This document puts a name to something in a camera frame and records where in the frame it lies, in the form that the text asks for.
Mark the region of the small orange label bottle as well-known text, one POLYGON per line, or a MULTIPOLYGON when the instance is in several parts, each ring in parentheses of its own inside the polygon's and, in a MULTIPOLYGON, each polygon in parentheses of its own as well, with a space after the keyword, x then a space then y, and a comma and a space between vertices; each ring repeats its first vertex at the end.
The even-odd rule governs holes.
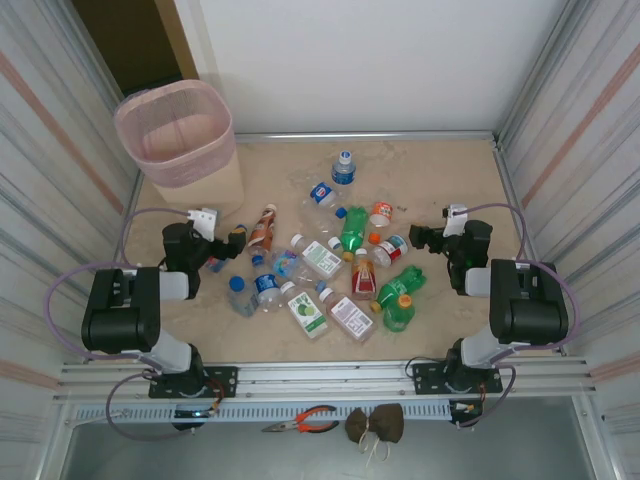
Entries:
POLYGON ((393 206, 387 201, 376 201, 371 208, 369 222, 376 228, 385 228, 391 224, 393 206))

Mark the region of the beige ribbed waste bin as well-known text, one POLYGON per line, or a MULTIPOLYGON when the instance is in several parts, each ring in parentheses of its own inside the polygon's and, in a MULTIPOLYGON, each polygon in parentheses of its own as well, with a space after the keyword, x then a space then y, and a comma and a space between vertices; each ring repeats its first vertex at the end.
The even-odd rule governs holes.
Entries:
POLYGON ((163 199, 175 207, 208 207, 228 215, 239 209, 244 202, 237 147, 226 167, 184 187, 164 188, 154 184, 146 175, 145 177, 163 199))

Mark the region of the green white label bottle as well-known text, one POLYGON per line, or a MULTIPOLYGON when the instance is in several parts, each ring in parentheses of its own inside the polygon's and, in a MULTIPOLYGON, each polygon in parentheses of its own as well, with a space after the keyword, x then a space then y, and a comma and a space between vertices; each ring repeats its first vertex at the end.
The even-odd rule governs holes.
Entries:
POLYGON ((344 265, 342 259, 323 244, 302 234, 295 234, 290 240, 290 245, 323 280, 335 279, 344 265))

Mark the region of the clear Pepsi bottle blue cap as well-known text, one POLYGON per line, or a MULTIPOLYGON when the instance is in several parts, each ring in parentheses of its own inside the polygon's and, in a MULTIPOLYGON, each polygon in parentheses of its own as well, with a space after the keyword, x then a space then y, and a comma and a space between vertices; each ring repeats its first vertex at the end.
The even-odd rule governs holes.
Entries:
POLYGON ((312 175, 306 179, 306 187, 309 190, 309 197, 314 206, 330 212, 337 218, 346 216, 346 194, 343 189, 340 189, 332 181, 312 175))

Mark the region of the pink label juice bottle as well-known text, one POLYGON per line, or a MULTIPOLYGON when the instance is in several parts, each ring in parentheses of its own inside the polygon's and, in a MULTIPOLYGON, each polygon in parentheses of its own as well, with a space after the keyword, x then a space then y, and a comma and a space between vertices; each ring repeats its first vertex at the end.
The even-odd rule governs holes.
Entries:
POLYGON ((329 317, 354 341, 364 343, 374 333, 374 321, 348 296, 325 287, 319 300, 329 317))

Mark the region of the red label tea bottle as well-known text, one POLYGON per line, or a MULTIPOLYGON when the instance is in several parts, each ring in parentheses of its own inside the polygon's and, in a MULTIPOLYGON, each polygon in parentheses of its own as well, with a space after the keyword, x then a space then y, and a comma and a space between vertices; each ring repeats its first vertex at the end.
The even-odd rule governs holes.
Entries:
POLYGON ((351 263, 352 295, 357 300, 371 300, 377 293, 375 265, 365 248, 354 253, 351 263))

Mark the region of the clear bottle colourful blue label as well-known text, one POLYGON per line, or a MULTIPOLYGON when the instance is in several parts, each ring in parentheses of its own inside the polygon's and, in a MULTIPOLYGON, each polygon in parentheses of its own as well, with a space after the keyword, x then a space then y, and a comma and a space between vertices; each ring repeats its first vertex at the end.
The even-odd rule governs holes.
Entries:
POLYGON ((289 249, 277 248, 269 257, 273 272, 287 281, 321 292, 327 283, 296 253, 289 249))

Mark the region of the black left controller box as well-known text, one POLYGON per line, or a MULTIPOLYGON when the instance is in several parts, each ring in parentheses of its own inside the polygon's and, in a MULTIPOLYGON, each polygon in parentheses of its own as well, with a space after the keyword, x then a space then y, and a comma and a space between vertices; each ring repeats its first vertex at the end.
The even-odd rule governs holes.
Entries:
POLYGON ((177 409, 174 412, 172 426, 179 432, 196 430, 202 427, 215 413, 215 408, 204 410, 177 409))

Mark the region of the brown coffee drink bottle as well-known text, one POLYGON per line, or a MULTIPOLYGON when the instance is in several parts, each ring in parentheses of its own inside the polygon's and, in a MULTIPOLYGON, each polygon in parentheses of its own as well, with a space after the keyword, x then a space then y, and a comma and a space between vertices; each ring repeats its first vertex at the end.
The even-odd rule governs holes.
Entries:
POLYGON ((256 222, 247 241, 247 251, 251 256, 265 256, 271 251, 277 207, 267 204, 256 222))

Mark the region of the red white label bottle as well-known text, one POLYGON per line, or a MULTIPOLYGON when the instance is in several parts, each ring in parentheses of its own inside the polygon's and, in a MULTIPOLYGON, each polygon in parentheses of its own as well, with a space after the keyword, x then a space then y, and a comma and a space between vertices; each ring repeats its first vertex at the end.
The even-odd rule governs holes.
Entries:
POLYGON ((371 256, 376 266, 387 268, 404 256, 409 250, 409 245, 401 235, 394 234, 377 244, 371 256))

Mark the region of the blue label bottle white cap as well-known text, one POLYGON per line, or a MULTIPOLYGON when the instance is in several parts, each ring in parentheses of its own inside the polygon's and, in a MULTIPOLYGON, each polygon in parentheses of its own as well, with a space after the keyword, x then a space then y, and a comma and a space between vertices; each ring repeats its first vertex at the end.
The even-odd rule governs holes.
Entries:
POLYGON ((332 164, 331 177, 337 185, 350 185, 355 179, 356 165, 352 153, 343 150, 332 164))

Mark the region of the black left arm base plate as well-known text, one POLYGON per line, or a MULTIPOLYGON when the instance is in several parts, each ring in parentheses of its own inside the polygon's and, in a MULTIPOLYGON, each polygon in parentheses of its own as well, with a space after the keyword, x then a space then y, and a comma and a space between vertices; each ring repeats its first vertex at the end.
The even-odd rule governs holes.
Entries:
POLYGON ((235 366, 205 366, 201 375, 193 371, 163 374, 152 381, 151 399, 216 399, 236 396, 239 369, 235 366))

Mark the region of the black right controller box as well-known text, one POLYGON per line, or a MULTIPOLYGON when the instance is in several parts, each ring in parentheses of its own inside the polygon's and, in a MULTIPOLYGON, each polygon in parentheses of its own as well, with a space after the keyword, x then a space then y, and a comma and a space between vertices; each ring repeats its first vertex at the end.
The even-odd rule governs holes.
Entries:
POLYGON ((481 400, 449 402, 450 422, 459 428, 467 428, 475 425, 483 414, 484 404, 481 400))

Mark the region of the clear unlabelled bottle white cap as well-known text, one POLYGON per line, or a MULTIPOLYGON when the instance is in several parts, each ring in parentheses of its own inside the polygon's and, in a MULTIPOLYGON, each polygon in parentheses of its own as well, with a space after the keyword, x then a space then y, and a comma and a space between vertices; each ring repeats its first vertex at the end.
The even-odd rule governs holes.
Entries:
POLYGON ((342 247, 338 219, 333 213, 318 206, 314 200, 305 199, 300 205, 300 214, 305 228, 330 250, 342 247))

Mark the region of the green bottle yellow cap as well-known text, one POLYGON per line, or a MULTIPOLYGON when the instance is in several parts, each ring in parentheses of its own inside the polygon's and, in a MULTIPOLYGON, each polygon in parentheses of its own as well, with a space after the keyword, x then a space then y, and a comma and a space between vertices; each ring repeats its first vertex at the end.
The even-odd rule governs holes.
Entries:
POLYGON ((411 296, 402 294, 386 305, 383 315, 384 326, 394 333, 403 332, 415 316, 415 313, 416 310, 411 296))
POLYGON ((352 262, 355 252, 363 245, 368 218, 367 210, 362 206, 352 206, 347 210, 340 235, 342 257, 346 262, 352 262))
POLYGON ((402 295, 412 295, 426 284, 423 270, 414 265, 406 267, 400 274, 385 283, 377 297, 370 303, 374 313, 380 313, 390 302, 402 295))

